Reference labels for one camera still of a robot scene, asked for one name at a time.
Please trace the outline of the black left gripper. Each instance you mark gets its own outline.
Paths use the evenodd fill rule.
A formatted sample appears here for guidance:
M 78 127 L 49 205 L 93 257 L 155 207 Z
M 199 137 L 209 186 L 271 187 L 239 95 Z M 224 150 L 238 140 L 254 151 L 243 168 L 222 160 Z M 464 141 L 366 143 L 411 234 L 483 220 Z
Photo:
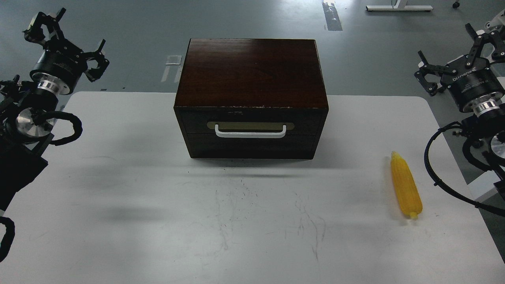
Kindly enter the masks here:
M 101 40 L 95 51 L 82 54 L 84 62 L 69 58 L 59 52 L 52 52 L 67 50 L 67 40 L 59 26 L 65 12 L 65 8 L 61 8 L 54 15 L 40 11 L 23 31 L 27 42 L 38 44 L 45 50 L 30 71 L 30 78 L 37 83 L 38 89 L 49 91 L 54 95 L 73 93 L 83 73 L 90 82 L 96 82 L 110 64 L 103 54 L 105 39 Z M 95 68 L 87 69 L 86 62 L 90 61 L 96 62 Z

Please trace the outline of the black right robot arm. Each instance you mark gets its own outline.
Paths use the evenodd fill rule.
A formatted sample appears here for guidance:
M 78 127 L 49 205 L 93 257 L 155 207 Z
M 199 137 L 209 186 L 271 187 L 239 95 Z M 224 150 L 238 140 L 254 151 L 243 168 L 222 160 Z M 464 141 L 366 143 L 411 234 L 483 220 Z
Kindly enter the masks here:
M 448 91 L 462 113 L 466 138 L 462 152 L 466 160 L 483 171 L 494 171 L 504 179 L 504 87 L 491 66 L 504 62 L 504 39 L 499 30 L 476 32 L 471 24 L 465 29 L 473 40 L 467 54 L 445 65 L 428 63 L 419 51 L 419 69 L 414 76 L 422 88 L 434 96 Z

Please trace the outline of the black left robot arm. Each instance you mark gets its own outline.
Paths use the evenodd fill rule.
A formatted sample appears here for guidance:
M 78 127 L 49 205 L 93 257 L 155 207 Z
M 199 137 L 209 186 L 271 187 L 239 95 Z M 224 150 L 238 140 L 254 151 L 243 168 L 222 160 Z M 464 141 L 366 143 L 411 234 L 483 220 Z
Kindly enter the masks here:
M 61 96 L 74 93 L 81 76 L 99 80 L 110 61 L 103 54 L 106 40 L 96 50 L 85 52 L 65 38 L 59 25 L 65 14 L 40 11 L 24 30 L 24 39 L 43 47 L 29 80 L 15 75 L 1 81 L 0 208 L 5 234 L 1 260 L 5 260 L 15 237 L 15 223 L 5 217 L 16 193 L 33 182 L 48 165 L 43 153 L 49 145 L 61 146 L 78 140 L 81 120 L 58 108 Z

